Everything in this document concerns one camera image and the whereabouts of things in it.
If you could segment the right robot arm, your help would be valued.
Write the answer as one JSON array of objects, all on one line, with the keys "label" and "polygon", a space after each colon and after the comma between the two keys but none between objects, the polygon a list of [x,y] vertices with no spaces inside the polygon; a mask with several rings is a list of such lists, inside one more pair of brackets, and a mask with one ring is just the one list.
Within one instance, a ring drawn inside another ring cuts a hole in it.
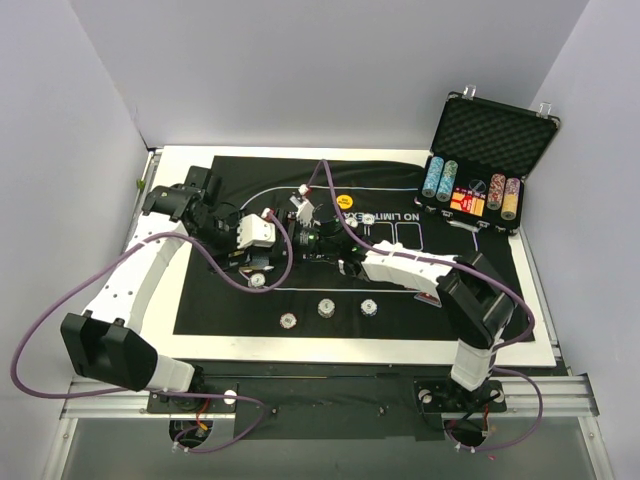
[{"label": "right robot arm", "polygon": [[486,258],[427,255],[388,241],[369,245],[356,232],[357,222],[339,217],[333,206],[315,206],[301,194],[292,194],[290,202],[288,237],[302,259],[333,264],[344,276],[425,294],[446,309],[458,337],[446,394],[459,409],[477,403],[515,309],[515,302],[491,283],[493,269]]}]

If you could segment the grey chip stack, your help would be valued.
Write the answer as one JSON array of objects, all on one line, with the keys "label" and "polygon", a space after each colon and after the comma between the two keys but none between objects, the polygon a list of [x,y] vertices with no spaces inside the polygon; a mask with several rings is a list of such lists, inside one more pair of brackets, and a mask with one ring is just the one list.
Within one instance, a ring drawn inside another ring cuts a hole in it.
[{"label": "grey chip stack", "polygon": [[335,314],[335,309],[335,302],[329,298],[320,300],[317,306],[317,312],[322,318],[331,318]]}]

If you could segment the blue chip stack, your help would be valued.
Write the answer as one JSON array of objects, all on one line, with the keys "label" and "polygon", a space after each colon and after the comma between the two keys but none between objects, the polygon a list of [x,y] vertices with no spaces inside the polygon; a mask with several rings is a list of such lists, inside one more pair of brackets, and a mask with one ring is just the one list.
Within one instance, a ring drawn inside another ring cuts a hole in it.
[{"label": "blue chip stack", "polygon": [[366,317],[375,316],[378,312],[377,303],[373,299],[365,299],[360,304],[360,311]]}]

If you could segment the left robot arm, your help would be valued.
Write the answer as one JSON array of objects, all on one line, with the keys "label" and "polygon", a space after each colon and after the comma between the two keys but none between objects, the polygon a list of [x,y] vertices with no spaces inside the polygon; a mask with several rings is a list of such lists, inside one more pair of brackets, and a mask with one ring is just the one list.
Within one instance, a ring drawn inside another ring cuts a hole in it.
[{"label": "left robot arm", "polygon": [[69,313],[62,321],[61,335],[77,375],[132,391],[170,392],[186,412],[203,405],[206,388],[194,379],[194,366],[159,354],[140,335],[166,268],[185,243],[219,275],[234,265],[234,256],[251,248],[292,250],[273,211],[222,214],[220,188],[220,177],[192,167],[184,183],[157,186],[147,194],[127,257],[110,269],[83,313]]}]

